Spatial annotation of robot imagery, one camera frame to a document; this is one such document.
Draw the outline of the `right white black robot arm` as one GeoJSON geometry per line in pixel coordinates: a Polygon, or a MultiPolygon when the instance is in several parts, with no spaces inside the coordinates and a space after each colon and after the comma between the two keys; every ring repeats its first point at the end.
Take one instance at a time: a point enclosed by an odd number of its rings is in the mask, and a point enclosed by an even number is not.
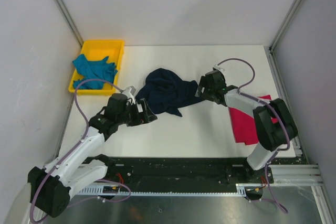
{"type": "Polygon", "coordinates": [[[282,151],[290,149],[290,141],[297,137],[298,129],[284,100],[265,100],[228,86],[222,72],[214,69],[201,76],[196,95],[229,109],[235,109],[251,118],[258,143],[246,158],[242,169],[243,179],[254,183],[261,170],[282,151]]]}

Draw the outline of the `navy blue t-shirt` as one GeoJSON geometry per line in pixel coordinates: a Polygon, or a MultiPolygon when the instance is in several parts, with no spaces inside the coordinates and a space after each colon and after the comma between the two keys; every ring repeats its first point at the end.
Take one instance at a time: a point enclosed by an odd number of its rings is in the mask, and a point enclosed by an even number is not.
{"type": "Polygon", "coordinates": [[[204,101],[196,96],[197,88],[195,80],[184,81],[171,70],[158,68],[148,74],[135,98],[146,99],[154,114],[168,113],[181,117],[180,108],[204,101]]]}

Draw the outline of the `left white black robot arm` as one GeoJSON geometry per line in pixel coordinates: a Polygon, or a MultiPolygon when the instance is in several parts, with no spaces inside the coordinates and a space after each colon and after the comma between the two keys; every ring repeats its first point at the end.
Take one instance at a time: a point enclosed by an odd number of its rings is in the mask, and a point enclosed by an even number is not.
{"type": "Polygon", "coordinates": [[[136,101],[132,94],[114,93],[95,116],[86,120],[86,129],[78,142],[66,153],[56,157],[43,168],[34,167],[28,174],[31,185],[29,217],[32,223],[34,210],[39,208],[46,216],[57,217],[69,205],[72,198],[85,187],[98,180],[110,182],[116,169],[98,159],[81,167],[85,159],[119,126],[138,126],[157,120],[145,99],[136,101]]]}

